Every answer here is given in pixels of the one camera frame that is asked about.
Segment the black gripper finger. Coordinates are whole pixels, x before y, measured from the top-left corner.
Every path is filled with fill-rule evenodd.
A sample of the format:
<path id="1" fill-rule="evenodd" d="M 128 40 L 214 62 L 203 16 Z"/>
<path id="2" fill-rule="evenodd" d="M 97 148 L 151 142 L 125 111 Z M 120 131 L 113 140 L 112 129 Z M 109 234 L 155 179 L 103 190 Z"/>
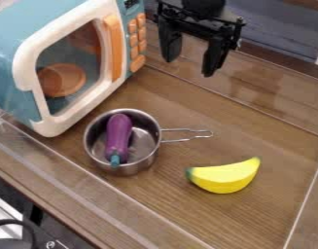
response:
<path id="1" fill-rule="evenodd" d="M 215 70 L 222 67 L 228 50 L 231 39 L 224 36 L 212 36 L 207 40 L 207 49 L 203 56 L 202 73 L 206 77 L 211 77 Z"/>
<path id="2" fill-rule="evenodd" d="M 165 62 L 171 62 L 181 51 L 181 32 L 165 18 L 159 18 L 159 48 Z"/>

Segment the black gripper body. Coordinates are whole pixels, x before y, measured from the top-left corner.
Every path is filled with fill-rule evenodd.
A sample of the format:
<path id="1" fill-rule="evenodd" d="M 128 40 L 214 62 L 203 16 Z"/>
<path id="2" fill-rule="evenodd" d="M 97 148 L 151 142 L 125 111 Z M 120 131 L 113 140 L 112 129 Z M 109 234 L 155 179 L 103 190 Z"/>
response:
<path id="1" fill-rule="evenodd" d="M 157 19 L 175 30 L 202 39 L 222 37 L 231 44 L 240 40 L 244 19 L 227 10 L 226 0 L 157 0 Z"/>

